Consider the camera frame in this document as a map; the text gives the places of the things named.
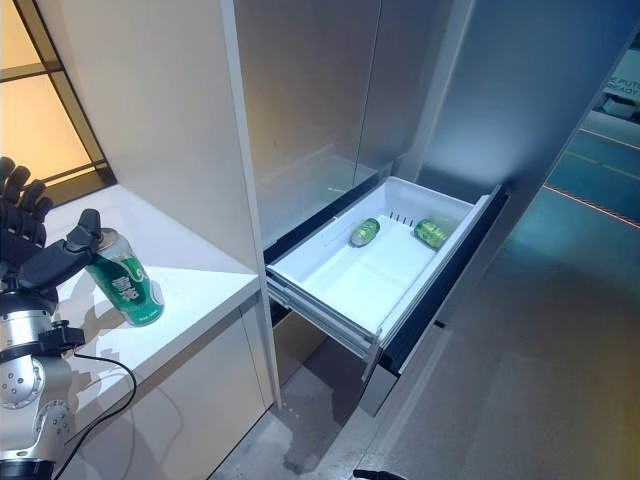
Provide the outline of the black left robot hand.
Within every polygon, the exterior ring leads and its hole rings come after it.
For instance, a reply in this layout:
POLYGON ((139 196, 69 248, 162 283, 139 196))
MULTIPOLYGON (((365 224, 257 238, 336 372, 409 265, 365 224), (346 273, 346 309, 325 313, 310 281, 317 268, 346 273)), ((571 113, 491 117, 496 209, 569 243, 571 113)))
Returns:
POLYGON ((101 240, 95 209, 82 212, 61 240, 47 244, 44 224, 53 201, 45 184, 30 181, 30 171, 1 158, 1 311, 53 311, 57 287, 88 266, 101 240))

